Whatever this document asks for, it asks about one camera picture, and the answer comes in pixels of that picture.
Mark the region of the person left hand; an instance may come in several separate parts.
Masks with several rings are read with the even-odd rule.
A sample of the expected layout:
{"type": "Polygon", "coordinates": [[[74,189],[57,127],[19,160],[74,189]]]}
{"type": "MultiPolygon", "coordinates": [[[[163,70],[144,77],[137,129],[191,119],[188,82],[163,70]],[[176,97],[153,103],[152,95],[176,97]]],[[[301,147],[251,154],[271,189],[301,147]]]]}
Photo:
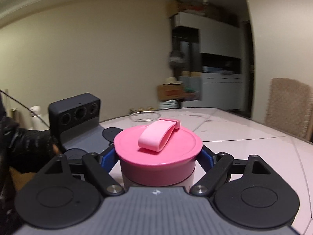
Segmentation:
{"type": "Polygon", "coordinates": [[[37,131],[19,128],[8,145],[10,167],[20,173],[38,172],[60,154],[49,130],[37,131]]]}

